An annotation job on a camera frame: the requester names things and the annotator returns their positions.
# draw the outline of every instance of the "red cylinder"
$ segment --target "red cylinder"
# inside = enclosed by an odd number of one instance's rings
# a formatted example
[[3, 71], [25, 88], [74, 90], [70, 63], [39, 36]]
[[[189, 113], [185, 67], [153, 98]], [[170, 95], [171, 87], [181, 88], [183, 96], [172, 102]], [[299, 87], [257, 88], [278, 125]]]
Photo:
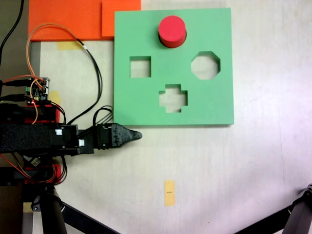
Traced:
[[169, 48], [182, 45], [186, 39], [186, 26], [178, 16], [167, 16], [162, 19], [158, 27], [161, 43]]

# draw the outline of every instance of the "yellow tape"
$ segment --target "yellow tape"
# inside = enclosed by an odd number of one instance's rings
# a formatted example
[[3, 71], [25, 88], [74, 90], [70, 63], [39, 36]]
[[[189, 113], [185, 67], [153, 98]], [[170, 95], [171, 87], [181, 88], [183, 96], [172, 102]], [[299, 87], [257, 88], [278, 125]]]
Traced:
[[175, 182], [173, 180], [165, 180], [164, 196], [165, 206], [173, 206], [175, 204]]
[[83, 50], [78, 41], [57, 41], [58, 50]]
[[58, 91], [49, 91], [49, 100], [60, 105], [60, 96]]
[[32, 213], [33, 210], [31, 209], [31, 202], [24, 202], [23, 203], [23, 212], [24, 213]]

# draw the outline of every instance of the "orange wire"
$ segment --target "orange wire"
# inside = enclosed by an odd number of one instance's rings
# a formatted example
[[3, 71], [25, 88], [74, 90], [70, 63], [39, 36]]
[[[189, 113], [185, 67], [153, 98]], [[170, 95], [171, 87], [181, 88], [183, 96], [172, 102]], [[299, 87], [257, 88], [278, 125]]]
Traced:
[[45, 23], [45, 24], [42, 24], [42, 25], [39, 25], [38, 27], [36, 27], [32, 32], [31, 34], [29, 35], [28, 37], [28, 40], [27, 40], [27, 44], [26, 44], [26, 60], [27, 60], [27, 65], [28, 65], [28, 68], [29, 68], [29, 71], [32, 75], [35, 75], [35, 72], [31, 66], [31, 63], [30, 63], [30, 59], [29, 59], [29, 49], [30, 49], [30, 40], [31, 40], [31, 37], [33, 36], [33, 34], [39, 30], [39, 29], [42, 29], [44, 27], [56, 27], [56, 28], [60, 28], [60, 29], [65, 29], [66, 31], [68, 31], [75, 39], [78, 39], [75, 34], [73, 34], [68, 28], [66, 28], [65, 26], [62, 26], [60, 24], [57, 24], [57, 23]]
[[[4, 155], [0, 154], [0, 156], [3, 158], [3, 160], [5, 160], [7, 163], [9, 163], [12, 167], [14, 167], [16, 170], [18, 170], [23, 176], [25, 176], [28, 179], [31, 179], [31, 177], [27, 173], [24, 173], [22, 170], [20, 170], [17, 166], [15, 166], [12, 162], [10, 162]], [[49, 183], [55, 179], [55, 177], [56, 177], [55, 166], [52, 164], [52, 167], [53, 167], [53, 176], [48, 180], [39, 180], [39, 182]]]
[[12, 77], [9, 79], [6, 79], [3, 83], [9, 82], [13, 79], [18, 79], [18, 78], [22, 78], [22, 77], [34, 77], [33, 75], [22, 75], [22, 76], [16, 76], [16, 77]]
[[[33, 98], [33, 94], [32, 94], [32, 90], [33, 90], [33, 85], [34, 85], [35, 82], [36, 82], [36, 80], [34, 80], [34, 81], [31, 83], [31, 85], [30, 85], [30, 91], [29, 91], [29, 93], [30, 93], [31, 99], [34, 99], [34, 98]], [[38, 109], [37, 109], [35, 100], [33, 100], [32, 103], [33, 103], [33, 105], [34, 105], [34, 107], [35, 107], [35, 110], [36, 110], [36, 118], [35, 118], [34, 122], [32, 123], [32, 124], [34, 124], [34, 123], [37, 121], [37, 119], [38, 119]]]
[[6, 159], [6, 157], [2, 154], [0, 154], [0, 156], [3, 158], [4, 161], [6, 161], [7, 163], [9, 163], [12, 167], [14, 167], [16, 170], [18, 170], [23, 176], [25, 176], [26, 178], [30, 179], [30, 177], [28, 175], [26, 175], [24, 172], [22, 172], [17, 166], [15, 166], [12, 162], [10, 162], [9, 160]]

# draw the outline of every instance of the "orange foam mat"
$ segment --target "orange foam mat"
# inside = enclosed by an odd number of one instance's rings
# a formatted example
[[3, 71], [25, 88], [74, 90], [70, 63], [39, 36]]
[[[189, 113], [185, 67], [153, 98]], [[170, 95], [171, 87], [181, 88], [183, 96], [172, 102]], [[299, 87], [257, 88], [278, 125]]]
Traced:
[[139, 11], [141, 0], [103, 0], [102, 37], [113, 40], [115, 35], [115, 11]]
[[[115, 11], [140, 9], [140, 0], [30, 0], [28, 34], [41, 24], [57, 23], [81, 40], [114, 39]], [[31, 41], [66, 40], [74, 39], [65, 30], [47, 27]]]

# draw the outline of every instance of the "metal rod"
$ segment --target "metal rod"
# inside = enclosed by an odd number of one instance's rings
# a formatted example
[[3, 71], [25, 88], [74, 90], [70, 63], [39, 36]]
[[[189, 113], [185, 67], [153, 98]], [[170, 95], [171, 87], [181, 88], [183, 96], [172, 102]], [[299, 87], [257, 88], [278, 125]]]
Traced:
[[312, 210], [306, 201], [296, 204], [282, 234], [308, 234], [312, 221]]

